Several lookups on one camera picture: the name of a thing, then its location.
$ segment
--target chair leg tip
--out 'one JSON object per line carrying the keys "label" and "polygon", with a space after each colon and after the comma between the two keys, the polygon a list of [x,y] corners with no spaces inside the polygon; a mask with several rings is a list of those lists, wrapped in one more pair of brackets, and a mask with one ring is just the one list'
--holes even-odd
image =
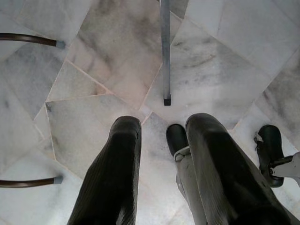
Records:
{"label": "chair leg tip", "polygon": [[56,41],[56,47],[60,49],[65,49],[66,43],[64,41]]}
{"label": "chair leg tip", "polygon": [[63,177],[62,176],[54,177],[53,184],[61,184],[62,181],[63,181]]}

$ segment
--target marble floor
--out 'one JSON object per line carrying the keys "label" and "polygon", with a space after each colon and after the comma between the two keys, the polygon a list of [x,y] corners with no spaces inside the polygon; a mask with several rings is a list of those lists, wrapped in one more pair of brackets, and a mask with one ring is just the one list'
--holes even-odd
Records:
{"label": "marble floor", "polygon": [[[0,42],[0,178],[63,175],[61,185],[0,190],[0,225],[64,225],[85,173],[122,115],[142,123],[137,225],[193,225],[166,128],[218,118],[259,166],[253,137],[279,127],[300,150],[300,0],[171,0],[172,105],[163,105],[156,0],[2,0],[0,32],[65,49]],[[297,183],[274,189],[300,219]]]}

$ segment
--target brown curved armrest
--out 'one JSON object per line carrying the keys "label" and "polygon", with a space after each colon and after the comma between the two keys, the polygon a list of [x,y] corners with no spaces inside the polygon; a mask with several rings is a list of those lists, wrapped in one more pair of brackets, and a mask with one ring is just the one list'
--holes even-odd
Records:
{"label": "brown curved armrest", "polygon": [[55,46],[58,48],[65,47],[65,43],[62,41],[56,41],[56,40],[51,40],[51,39],[27,35],[27,34],[0,33],[0,41],[23,41],[23,42],[38,43],[42,45]]}
{"label": "brown curved armrest", "polygon": [[61,184],[62,177],[52,177],[41,180],[0,180],[0,188],[30,188],[49,184]]}

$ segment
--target grey metal strap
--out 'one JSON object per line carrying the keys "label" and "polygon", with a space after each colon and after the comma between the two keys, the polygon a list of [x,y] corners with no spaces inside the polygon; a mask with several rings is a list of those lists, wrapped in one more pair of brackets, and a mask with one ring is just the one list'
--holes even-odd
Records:
{"label": "grey metal strap", "polygon": [[171,105],[171,72],[170,72],[170,0],[160,0],[161,46],[164,77],[164,105]]}
{"label": "grey metal strap", "polygon": [[272,175],[276,177],[290,177],[297,181],[300,187],[300,152],[293,155],[291,162],[271,168]]}

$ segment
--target metal bracket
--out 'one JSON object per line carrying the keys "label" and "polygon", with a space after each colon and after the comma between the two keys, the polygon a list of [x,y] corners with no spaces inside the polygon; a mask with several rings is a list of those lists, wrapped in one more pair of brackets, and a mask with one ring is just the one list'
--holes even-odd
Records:
{"label": "metal bracket", "polygon": [[270,170],[273,176],[293,178],[300,187],[300,152],[293,155],[290,162],[277,165]]}
{"label": "metal bracket", "polygon": [[189,150],[189,146],[184,147],[183,149],[178,150],[174,154],[174,161],[180,162],[185,156],[190,155],[191,152]]}
{"label": "metal bracket", "polygon": [[161,46],[164,77],[164,105],[171,105],[171,69],[170,69],[170,0],[160,0]]}

